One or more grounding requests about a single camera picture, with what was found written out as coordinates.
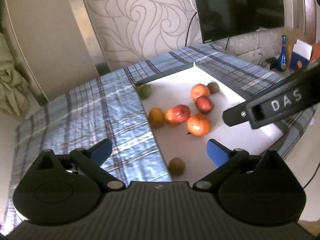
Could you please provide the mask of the red apple with stem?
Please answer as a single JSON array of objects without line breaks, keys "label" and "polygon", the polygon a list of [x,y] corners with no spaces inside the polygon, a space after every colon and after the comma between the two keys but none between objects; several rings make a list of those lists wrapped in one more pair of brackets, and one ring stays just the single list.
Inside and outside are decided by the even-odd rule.
[{"label": "red apple with stem", "polygon": [[172,116],[174,122],[187,122],[190,118],[190,108],[186,105],[177,105],[172,109]]}]

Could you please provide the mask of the blue glass bottle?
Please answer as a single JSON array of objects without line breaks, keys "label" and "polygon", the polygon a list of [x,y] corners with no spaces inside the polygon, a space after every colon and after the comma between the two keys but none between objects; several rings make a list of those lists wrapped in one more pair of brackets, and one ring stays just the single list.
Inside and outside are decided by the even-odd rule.
[{"label": "blue glass bottle", "polygon": [[281,52],[277,59],[277,66],[276,69],[279,72],[284,72],[286,70],[286,42],[287,42],[287,36],[282,35],[281,37],[282,43],[281,43]]}]

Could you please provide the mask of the blue orange white box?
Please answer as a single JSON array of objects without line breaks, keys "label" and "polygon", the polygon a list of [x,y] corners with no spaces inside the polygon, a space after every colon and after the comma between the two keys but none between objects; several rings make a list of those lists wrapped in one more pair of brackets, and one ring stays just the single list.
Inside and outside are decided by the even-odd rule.
[{"label": "blue orange white box", "polygon": [[310,62],[312,45],[297,39],[291,54],[290,68],[294,71],[305,69]]}]

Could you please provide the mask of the blue plaid tablecloth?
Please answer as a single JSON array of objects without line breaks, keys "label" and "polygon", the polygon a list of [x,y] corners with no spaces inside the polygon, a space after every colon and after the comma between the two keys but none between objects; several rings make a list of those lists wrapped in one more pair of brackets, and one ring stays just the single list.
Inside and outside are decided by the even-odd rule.
[{"label": "blue plaid tablecloth", "polygon": [[245,62],[215,44],[198,44],[91,80],[63,94],[17,126],[9,193],[44,149],[67,154],[108,138],[112,156],[103,169],[122,180],[170,181],[135,84],[186,63],[208,63],[246,94],[275,84],[280,75]]}]

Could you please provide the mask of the brown kiwi in front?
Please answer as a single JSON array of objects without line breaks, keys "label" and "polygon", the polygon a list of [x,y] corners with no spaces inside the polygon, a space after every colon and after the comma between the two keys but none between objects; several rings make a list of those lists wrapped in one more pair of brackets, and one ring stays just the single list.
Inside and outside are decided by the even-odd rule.
[{"label": "brown kiwi in front", "polygon": [[168,170],[173,176],[181,176],[185,171],[185,163],[181,158],[173,158],[169,161]]}]

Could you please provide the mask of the brown kiwi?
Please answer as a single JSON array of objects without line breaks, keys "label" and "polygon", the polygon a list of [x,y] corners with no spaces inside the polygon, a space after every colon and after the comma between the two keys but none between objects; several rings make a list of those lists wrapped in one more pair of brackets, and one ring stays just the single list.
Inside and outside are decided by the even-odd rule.
[{"label": "brown kiwi", "polygon": [[220,90],[219,85],[217,84],[217,82],[208,83],[207,88],[208,88],[210,94],[218,93],[219,90]]},{"label": "brown kiwi", "polygon": [[185,163],[181,158],[173,158],[169,161],[168,170],[173,176],[181,176],[185,171]]}]

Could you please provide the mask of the dark red apple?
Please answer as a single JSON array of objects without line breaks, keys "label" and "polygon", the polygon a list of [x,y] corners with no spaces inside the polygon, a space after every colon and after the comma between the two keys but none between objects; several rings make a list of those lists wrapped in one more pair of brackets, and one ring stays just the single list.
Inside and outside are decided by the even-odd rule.
[{"label": "dark red apple", "polygon": [[214,103],[206,96],[199,96],[195,101],[195,105],[202,114],[208,114],[214,109]]}]

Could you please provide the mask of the white tray with dark rim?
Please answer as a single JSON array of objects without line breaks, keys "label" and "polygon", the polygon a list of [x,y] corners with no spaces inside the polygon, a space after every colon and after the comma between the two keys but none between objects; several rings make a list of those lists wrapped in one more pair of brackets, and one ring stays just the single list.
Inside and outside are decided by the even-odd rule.
[{"label": "white tray with dark rim", "polygon": [[[195,85],[218,84],[219,91],[210,95],[213,109],[202,114],[191,97]],[[242,148],[251,155],[259,155],[277,142],[284,134],[279,124],[252,129],[249,122],[229,127],[223,122],[225,110],[249,99],[215,70],[200,63],[188,63],[166,70],[137,82],[149,85],[151,95],[142,101],[147,116],[159,117],[159,108],[167,118],[164,125],[152,128],[160,153],[174,181],[189,184],[217,168],[207,153],[207,142],[214,139],[228,149]]]}]

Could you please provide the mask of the orange near centre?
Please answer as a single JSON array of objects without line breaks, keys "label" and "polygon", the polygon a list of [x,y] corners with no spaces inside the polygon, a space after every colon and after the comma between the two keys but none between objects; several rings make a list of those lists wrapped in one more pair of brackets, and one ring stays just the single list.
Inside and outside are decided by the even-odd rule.
[{"label": "orange near centre", "polygon": [[176,122],[173,119],[173,108],[170,108],[167,110],[167,112],[165,114],[165,120],[166,120],[167,124],[169,124],[171,126],[176,126]]}]

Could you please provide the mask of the brown kiwi at back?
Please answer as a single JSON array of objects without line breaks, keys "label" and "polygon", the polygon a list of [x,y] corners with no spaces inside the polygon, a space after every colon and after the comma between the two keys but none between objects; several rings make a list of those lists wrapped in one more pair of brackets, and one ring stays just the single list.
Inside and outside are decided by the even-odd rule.
[{"label": "brown kiwi at back", "polygon": [[219,90],[220,90],[219,85],[217,84],[217,82],[208,83],[207,88],[208,88],[210,94],[218,93]]}]

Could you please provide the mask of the dark orange left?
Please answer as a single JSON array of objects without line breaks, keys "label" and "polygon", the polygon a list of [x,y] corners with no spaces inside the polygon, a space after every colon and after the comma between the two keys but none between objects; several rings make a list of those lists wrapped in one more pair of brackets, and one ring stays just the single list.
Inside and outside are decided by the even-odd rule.
[{"label": "dark orange left", "polygon": [[149,111],[149,123],[152,127],[163,127],[165,124],[165,113],[158,107]]}]

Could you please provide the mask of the orange at back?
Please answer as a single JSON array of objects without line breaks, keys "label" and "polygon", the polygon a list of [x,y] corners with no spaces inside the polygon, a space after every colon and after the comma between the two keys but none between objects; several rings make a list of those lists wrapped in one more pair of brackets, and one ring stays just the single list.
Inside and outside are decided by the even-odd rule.
[{"label": "orange at back", "polygon": [[206,85],[198,83],[192,87],[190,91],[190,97],[193,101],[196,101],[196,99],[200,96],[205,96],[208,98],[210,96],[210,91]]}]

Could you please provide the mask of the green lime in corner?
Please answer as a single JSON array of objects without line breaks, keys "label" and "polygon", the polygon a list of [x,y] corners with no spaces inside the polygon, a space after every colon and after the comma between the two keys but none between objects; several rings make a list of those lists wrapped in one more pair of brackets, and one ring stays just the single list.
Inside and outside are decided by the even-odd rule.
[{"label": "green lime in corner", "polygon": [[149,98],[152,93],[150,85],[137,86],[136,91],[137,91],[141,100],[145,100],[145,99]]}]

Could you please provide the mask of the beige curtain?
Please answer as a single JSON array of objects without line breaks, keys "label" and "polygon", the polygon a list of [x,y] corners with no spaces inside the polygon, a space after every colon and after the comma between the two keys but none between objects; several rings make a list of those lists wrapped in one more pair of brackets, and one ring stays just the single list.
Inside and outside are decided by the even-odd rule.
[{"label": "beige curtain", "polygon": [[1,113],[23,119],[31,104],[29,84],[15,68],[15,62],[1,33]]}]

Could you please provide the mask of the black television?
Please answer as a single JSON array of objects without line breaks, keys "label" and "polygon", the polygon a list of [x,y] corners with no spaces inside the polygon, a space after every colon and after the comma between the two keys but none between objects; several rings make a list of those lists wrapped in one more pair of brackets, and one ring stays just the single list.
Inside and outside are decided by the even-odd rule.
[{"label": "black television", "polygon": [[204,43],[284,25],[284,0],[195,0]]}]

